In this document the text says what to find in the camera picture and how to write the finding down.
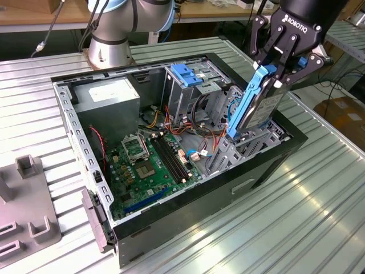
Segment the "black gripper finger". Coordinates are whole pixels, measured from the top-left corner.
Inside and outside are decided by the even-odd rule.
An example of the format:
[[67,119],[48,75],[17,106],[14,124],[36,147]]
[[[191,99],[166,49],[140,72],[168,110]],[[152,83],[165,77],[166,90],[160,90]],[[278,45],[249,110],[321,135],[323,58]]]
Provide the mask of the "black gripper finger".
[[284,34],[277,48],[282,50],[273,78],[276,88],[289,86],[327,64],[327,54],[318,33]]
[[250,55],[254,69],[260,65],[274,65],[277,71],[285,70],[282,59],[285,50],[285,15],[273,14],[268,20],[263,15],[253,19],[250,39]]

